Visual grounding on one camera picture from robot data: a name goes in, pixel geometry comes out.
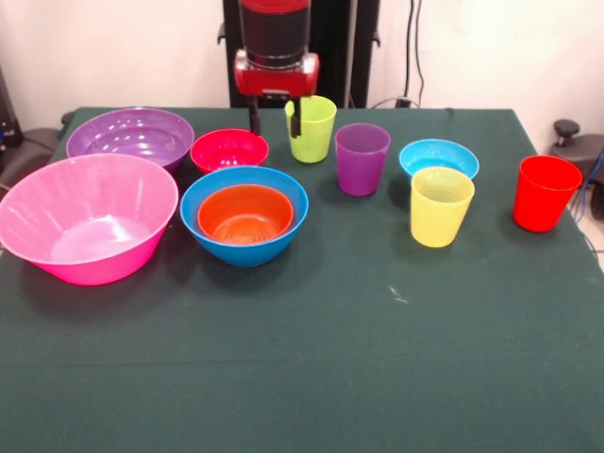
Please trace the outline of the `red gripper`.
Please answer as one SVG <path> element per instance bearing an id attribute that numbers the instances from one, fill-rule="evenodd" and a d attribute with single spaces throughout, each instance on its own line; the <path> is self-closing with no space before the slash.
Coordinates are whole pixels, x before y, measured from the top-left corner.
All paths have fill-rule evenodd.
<path id="1" fill-rule="evenodd" d="M 315 53 L 306 53 L 294 67 L 263 68 L 254 65 L 244 49 L 235 54 L 234 79 L 239 92 L 248 97 L 250 131 L 261 134 L 258 97 L 283 95 L 292 98 L 290 136 L 301 135 L 301 99 L 316 93 L 320 60 Z"/>

